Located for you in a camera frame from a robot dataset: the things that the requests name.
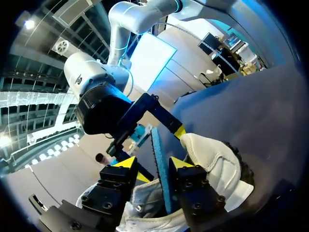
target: bolt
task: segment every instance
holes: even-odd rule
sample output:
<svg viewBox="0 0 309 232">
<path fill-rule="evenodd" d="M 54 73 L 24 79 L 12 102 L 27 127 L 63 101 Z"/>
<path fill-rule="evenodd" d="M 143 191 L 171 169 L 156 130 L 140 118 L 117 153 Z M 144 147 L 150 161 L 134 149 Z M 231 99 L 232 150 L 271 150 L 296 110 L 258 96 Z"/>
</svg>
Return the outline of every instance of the bolt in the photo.
<svg viewBox="0 0 309 232">
<path fill-rule="evenodd" d="M 121 186 L 121 183 L 119 182 L 114 183 L 114 187 L 120 187 L 120 186 Z"/>
<path fill-rule="evenodd" d="M 103 205 L 103 208 L 104 208 L 104 209 L 110 209 L 110 208 L 112 208 L 112 203 L 110 203 L 110 202 L 105 203 L 105 204 Z"/>
<path fill-rule="evenodd" d="M 82 228 L 82 225 L 78 221 L 73 221 L 71 223 L 71 229 L 74 231 L 79 231 Z"/>
<path fill-rule="evenodd" d="M 217 201 L 218 202 L 224 202 L 225 201 L 225 197 L 224 196 L 219 196 Z"/>
<path fill-rule="evenodd" d="M 82 202 L 87 202 L 89 201 L 89 197 L 88 196 L 82 196 Z"/>
<path fill-rule="evenodd" d="M 195 210 L 200 210 L 202 208 L 202 204 L 197 202 L 192 206 L 192 208 Z"/>
<path fill-rule="evenodd" d="M 185 184 L 185 187 L 186 188 L 190 188 L 190 187 L 192 187 L 193 186 L 193 184 L 191 183 L 191 182 L 187 182 L 186 184 Z"/>
</svg>

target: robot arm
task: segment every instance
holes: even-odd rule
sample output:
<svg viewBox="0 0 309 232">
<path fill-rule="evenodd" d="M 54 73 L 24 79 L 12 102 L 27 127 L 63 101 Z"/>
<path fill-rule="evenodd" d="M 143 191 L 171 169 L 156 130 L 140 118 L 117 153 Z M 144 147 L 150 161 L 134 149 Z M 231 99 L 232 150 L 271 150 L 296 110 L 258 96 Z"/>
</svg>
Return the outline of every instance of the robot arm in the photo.
<svg viewBox="0 0 309 232">
<path fill-rule="evenodd" d="M 124 91 L 129 74 L 119 65 L 126 53 L 131 32 L 143 34 L 161 18 L 181 11 L 180 0 L 150 0 L 145 6 L 119 2 L 109 12 L 111 49 L 107 64 L 96 61 L 84 52 L 71 55 L 64 65 L 64 74 L 77 99 L 90 89 L 108 82 Z"/>
<path fill-rule="evenodd" d="M 181 11 L 180 0 L 150 0 L 145 6 L 123 1 L 109 12 L 111 22 L 111 50 L 107 64 L 119 65 L 126 53 L 131 32 L 146 33 L 161 18 Z"/>
</svg>

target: white wall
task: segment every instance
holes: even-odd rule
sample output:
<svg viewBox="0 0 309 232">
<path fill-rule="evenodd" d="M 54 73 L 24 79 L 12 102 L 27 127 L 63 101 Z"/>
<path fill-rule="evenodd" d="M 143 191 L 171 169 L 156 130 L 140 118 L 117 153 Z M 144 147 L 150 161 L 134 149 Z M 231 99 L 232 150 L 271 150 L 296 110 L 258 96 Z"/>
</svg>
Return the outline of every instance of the white wall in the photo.
<svg viewBox="0 0 309 232">
<path fill-rule="evenodd" d="M 176 29 L 168 28 L 158 35 L 158 38 L 177 49 L 161 74 L 149 89 L 157 94 L 159 100 L 167 108 L 174 101 L 189 91 L 199 91 L 205 87 L 194 76 L 200 72 L 213 70 L 216 65 L 211 58 L 198 47 L 200 40 Z"/>
<path fill-rule="evenodd" d="M 205 38 L 208 32 L 210 32 L 213 36 L 217 36 L 219 38 L 222 38 L 224 36 L 224 34 L 220 32 L 214 25 L 212 25 L 203 18 L 183 22 L 174 18 L 173 16 L 169 16 L 167 22 L 173 25 L 181 26 L 182 28 L 195 34 L 201 40 Z"/>
</svg>

